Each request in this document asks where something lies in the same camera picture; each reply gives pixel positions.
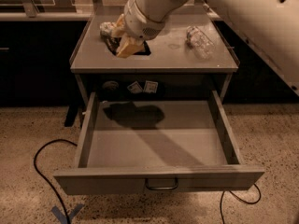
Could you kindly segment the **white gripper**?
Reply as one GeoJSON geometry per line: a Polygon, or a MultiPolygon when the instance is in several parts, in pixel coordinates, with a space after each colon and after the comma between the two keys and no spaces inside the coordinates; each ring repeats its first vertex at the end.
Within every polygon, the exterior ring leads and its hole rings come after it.
{"type": "Polygon", "coordinates": [[[154,39],[164,26],[164,21],[151,21],[147,18],[139,9],[136,0],[128,0],[123,14],[120,14],[111,32],[112,37],[121,37],[117,56],[127,58],[142,51],[144,49],[143,40],[154,39]]]}

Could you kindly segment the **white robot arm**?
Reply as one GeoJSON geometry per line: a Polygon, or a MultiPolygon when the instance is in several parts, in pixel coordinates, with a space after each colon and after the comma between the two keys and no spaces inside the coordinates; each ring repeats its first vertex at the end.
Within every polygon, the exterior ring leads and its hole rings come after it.
{"type": "MultiPolygon", "coordinates": [[[[112,28],[136,44],[155,38],[189,0],[128,0],[112,28]]],[[[299,0],[201,0],[299,94],[299,0]]]]}

